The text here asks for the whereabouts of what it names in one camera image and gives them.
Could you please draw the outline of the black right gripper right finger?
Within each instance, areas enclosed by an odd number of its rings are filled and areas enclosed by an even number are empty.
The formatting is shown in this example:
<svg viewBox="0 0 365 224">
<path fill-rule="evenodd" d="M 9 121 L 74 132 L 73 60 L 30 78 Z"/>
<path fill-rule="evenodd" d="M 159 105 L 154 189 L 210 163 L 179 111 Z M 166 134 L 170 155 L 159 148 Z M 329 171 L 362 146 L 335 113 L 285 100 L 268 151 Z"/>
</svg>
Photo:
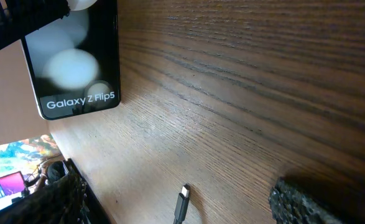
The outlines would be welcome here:
<svg viewBox="0 0 365 224">
<path fill-rule="evenodd" d="M 343 224 L 344 221 L 292 181 L 279 177 L 269 194 L 277 224 Z"/>
</svg>

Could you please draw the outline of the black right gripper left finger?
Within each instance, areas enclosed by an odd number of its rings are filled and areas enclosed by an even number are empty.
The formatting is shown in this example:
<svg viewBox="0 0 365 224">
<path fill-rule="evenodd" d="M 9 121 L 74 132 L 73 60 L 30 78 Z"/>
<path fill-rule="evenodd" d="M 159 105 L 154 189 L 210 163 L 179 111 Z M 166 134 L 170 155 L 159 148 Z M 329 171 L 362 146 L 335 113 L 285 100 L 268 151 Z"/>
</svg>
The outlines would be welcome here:
<svg viewBox="0 0 365 224">
<path fill-rule="evenodd" d="M 48 185 L 0 210 L 0 224 L 111 222 L 71 159 L 54 162 L 47 176 Z"/>
</svg>

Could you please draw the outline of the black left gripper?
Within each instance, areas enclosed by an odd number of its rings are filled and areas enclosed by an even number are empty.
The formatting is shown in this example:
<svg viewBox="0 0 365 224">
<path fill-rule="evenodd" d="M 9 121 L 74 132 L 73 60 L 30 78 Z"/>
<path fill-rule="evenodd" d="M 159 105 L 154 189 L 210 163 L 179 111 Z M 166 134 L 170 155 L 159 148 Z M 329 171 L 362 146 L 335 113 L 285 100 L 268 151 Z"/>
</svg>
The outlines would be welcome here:
<svg viewBox="0 0 365 224">
<path fill-rule="evenodd" d="M 69 12 L 67 0 L 0 0 L 0 50 Z"/>
</svg>

